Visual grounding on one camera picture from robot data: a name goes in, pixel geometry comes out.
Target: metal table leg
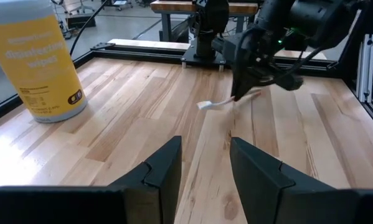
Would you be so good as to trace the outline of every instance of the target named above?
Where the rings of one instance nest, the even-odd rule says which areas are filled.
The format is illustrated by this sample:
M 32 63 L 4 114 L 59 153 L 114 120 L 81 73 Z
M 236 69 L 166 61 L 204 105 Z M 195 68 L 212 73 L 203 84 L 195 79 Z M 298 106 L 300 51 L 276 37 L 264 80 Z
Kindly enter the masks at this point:
M 366 34 L 359 52 L 356 80 L 357 98 L 362 103 L 372 103 L 373 85 L 373 34 Z
M 243 32 L 244 16 L 238 16 L 236 22 L 236 33 Z
M 171 40 L 171 15 L 161 14 L 161 23 L 163 25 L 163 41 L 170 42 Z

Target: wooden workbench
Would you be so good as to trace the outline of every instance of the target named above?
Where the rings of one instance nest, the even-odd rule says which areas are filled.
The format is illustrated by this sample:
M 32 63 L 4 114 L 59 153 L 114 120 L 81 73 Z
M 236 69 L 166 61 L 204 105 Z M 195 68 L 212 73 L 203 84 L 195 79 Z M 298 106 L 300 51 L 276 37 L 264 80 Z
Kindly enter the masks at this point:
M 107 185 L 181 135 L 176 223 L 246 223 L 232 136 L 334 187 L 373 188 L 373 120 L 341 80 L 200 111 L 229 97 L 229 71 L 95 58 L 78 75 L 89 104 L 76 117 L 40 124 L 20 106 L 0 119 L 0 185 Z
M 191 1 L 160 1 L 150 4 L 155 13 L 161 14 L 163 25 L 163 41 L 171 41 L 171 14 L 192 14 L 196 6 Z M 243 31 L 245 17 L 253 16 L 258 11 L 256 3 L 229 3 L 229 16 L 236 17 L 236 33 Z
M 196 6 L 192 1 L 154 1 L 150 4 L 153 11 L 196 11 Z M 230 14 L 255 14 L 258 10 L 256 3 L 229 3 Z

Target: black cable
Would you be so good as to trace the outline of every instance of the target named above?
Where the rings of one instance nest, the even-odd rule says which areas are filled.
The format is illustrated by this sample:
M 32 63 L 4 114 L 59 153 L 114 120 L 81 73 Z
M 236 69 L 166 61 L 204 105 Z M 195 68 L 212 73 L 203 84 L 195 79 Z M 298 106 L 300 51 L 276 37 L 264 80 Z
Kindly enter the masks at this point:
M 240 64 L 238 62 L 242 62 L 242 45 L 244 43 L 244 40 L 250 33 L 259 30 L 258 27 L 253 26 L 249 29 L 247 29 L 241 36 L 239 42 L 237 43 L 236 46 L 236 51 L 235 51 L 235 63 L 234 63 L 234 73 L 239 74 L 240 73 Z
M 301 51 L 300 56 L 298 56 L 297 62 L 299 62 L 301 60 L 301 58 L 303 57 L 304 52 L 305 52 L 305 50 Z
M 104 2 L 104 3 L 99 7 L 99 9 L 96 10 L 96 12 L 93 13 L 93 15 L 92 15 L 91 17 L 89 17 L 88 21 L 84 24 L 84 26 L 82 26 L 80 32 L 78 33 L 77 37 L 76 37 L 75 40 L 74 40 L 74 43 L 73 43 L 72 48 L 71 48 L 71 50 L 70 50 L 70 56 L 73 55 L 74 48 L 75 48 L 75 46 L 76 46 L 76 44 L 77 44 L 77 42 L 78 42 L 78 40 L 79 40 L 79 38 L 80 38 L 82 32 L 85 30 L 85 28 L 87 27 L 87 25 L 92 21 L 92 19 L 95 18 L 95 16 L 97 16 L 97 14 L 98 14 L 98 13 L 99 13 L 99 12 L 100 12 L 104 7 L 105 7 L 105 6 L 106 6 L 106 3 L 107 3 L 108 1 L 110 1 L 110 0 L 106 0 L 106 1 L 105 1 L 105 2 Z
M 315 57 L 318 53 L 320 53 L 323 50 L 323 47 L 318 47 L 315 49 L 312 53 L 310 53 L 306 58 L 304 58 L 302 61 L 295 63 L 291 69 L 289 69 L 286 73 L 280 75 L 279 77 L 276 77 L 270 81 L 260 83 L 259 86 L 268 86 L 275 84 L 279 79 L 291 75 L 292 73 L 296 72 L 298 69 L 300 69 L 306 62 L 311 60 L 313 57 Z
M 57 18 L 58 20 L 62 21 L 62 19 L 61 19 L 60 16 L 59 16 L 59 13 L 57 12 L 57 6 L 59 6 L 59 5 L 56 5 L 56 4 L 55 4 L 55 14 L 56 14 L 56 18 Z
M 233 31 L 233 30 L 235 30 L 236 29 L 236 27 L 235 28 L 233 28 L 233 29 L 230 29 L 230 30 L 228 30 L 228 28 L 226 28 L 226 30 L 225 30 L 225 32 L 224 32 L 224 34 L 226 34 L 226 37 L 228 37 L 228 36 L 230 36 L 231 35 L 231 32 Z
M 190 19 L 190 17 L 188 17 L 186 20 L 184 20 L 184 21 L 178 23 L 176 26 L 172 27 L 171 30 L 174 30 L 174 29 L 178 28 L 178 27 L 179 27 L 180 25 L 182 25 L 185 21 L 189 21 L 189 19 Z
M 58 5 L 58 6 L 61 6 L 64 2 L 64 0 L 60 0 L 59 2 L 55 1 L 55 0 L 50 0 L 52 3 L 54 3 L 55 5 Z

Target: container label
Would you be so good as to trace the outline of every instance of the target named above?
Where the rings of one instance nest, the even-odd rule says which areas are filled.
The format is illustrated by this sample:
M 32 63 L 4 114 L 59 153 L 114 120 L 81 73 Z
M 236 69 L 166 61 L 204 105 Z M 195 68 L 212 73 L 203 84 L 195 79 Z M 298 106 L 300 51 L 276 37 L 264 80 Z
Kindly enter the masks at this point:
M 0 24 L 0 65 L 35 116 L 59 116 L 85 100 L 54 15 Z

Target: white cable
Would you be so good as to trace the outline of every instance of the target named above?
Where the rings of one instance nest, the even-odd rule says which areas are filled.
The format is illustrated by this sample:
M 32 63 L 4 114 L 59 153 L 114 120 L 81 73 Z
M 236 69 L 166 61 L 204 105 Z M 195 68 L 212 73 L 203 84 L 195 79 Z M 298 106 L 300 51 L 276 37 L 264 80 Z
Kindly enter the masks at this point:
M 248 91 L 245 96 L 255 95 L 256 93 L 260 93 L 260 92 L 261 92 L 261 89 L 253 88 L 250 91 Z M 224 101 L 219 102 L 219 103 L 213 103 L 211 101 L 201 101 L 201 102 L 197 103 L 197 107 L 199 108 L 199 110 L 209 110 L 209 109 L 215 108 L 217 106 L 226 105 L 226 104 L 232 102 L 234 100 L 234 98 L 235 97 L 232 96 L 228 100 L 224 100 Z

